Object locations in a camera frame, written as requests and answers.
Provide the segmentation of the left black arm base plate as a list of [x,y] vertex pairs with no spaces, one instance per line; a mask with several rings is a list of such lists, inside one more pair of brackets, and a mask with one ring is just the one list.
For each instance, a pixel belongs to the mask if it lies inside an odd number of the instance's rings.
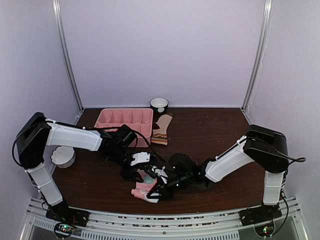
[[72,226],[86,227],[90,213],[85,210],[65,206],[49,207],[45,217]]

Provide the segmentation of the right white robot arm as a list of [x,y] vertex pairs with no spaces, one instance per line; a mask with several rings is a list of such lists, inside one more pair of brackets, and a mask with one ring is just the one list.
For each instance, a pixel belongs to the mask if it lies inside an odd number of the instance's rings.
[[174,175],[157,177],[157,183],[146,195],[148,199],[170,200],[175,189],[190,184],[209,186],[236,170],[256,163],[264,169],[262,204],[256,210],[259,220],[268,220],[279,209],[284,178],[289,167],[287,138],[278,131],[251,124],[247,132],[229,149],[198,165],[188,155],[175,153],[168,164]]

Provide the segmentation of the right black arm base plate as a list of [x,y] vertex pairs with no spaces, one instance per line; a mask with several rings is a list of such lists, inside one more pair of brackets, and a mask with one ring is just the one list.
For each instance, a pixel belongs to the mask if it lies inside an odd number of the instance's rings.
[[255,225],[282,216],[280,206],[264,205],[258,207],[247,208],[238,212],[242,226]]

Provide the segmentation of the pink sock with teal patches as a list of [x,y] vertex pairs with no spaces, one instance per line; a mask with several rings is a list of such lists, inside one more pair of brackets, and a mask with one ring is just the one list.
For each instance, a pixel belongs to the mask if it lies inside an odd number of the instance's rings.
[[158,199],[147,197],[150,190],[157,183],[157,179],[150,177],[142,170],[139,170],[138,173],[142,177],[142,182],[136,182],[135,188],[131,190],[131,194],[137,199],[141,199],[153,204],[158,203]]

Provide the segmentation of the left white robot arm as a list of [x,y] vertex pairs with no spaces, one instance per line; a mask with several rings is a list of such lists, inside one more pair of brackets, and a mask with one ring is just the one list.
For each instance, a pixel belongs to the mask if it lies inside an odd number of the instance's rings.
[[48,119],[36,112],[16,135],[11,154],[35,183],[49,210],[61,222],[72,218],[72,211],[48,172],[43,158],[46,147],[65,147],[73,157],[74,149],[99,152],[121,167],[121,176],[128,181],[141,182],[138,169],[150,171],[156,158],[148,152],[130,154],[127,147],[142,134],[128,125],[111,127],[79,127]]

